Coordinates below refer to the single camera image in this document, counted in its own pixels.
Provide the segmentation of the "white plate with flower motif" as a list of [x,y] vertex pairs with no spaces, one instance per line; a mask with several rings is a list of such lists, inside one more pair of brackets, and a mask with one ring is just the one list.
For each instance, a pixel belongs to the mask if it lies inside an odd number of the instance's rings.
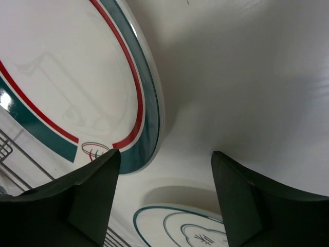
[[133,216],[147,246],[228,246],[220,214],[175,204],[144,206]]

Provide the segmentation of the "green red rimmed plate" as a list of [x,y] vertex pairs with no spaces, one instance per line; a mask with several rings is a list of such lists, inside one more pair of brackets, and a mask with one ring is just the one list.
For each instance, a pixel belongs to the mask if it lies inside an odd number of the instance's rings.
[[120,173],[136,173],[160,147],[161,82],[126,1],[1,1],[1,96],[75,166],[118,149]]

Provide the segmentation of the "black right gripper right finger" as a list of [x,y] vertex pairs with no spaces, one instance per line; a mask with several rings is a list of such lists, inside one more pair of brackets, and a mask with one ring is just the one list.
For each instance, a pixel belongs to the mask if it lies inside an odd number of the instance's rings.
[[211,166],[229,246],[328,246],[328,197],[248,169],[220,151]]

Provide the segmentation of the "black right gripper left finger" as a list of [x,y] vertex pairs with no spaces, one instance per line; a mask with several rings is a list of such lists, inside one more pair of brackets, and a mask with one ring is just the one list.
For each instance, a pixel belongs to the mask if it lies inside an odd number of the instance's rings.
[[103,246],[121,155],[87,165],[18,196],[1,196],[1,246]]

